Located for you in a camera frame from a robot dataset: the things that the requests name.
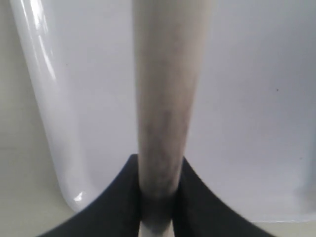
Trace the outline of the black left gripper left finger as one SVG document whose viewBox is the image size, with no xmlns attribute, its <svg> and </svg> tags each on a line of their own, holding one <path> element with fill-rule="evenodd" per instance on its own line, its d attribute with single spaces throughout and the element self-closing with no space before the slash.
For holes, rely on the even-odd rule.
<svg viewBox="0 0 316 237">
<path fill-rule="evenodd" d="M 137 155 L 89 206 L 42 237 L 137 237 L 140 227 Z"/>
</svg>

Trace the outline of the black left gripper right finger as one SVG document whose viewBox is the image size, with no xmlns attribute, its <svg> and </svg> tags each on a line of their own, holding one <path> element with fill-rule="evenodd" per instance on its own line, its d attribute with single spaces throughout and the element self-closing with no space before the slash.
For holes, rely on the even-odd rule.
<svg viewBox="0 0 316 237">
<path fill-rule="evenodd" d="M 202 182 L 184 158 L 172 216 L 176 237 L 270 237 L 237 214 Z"/>
</svg>

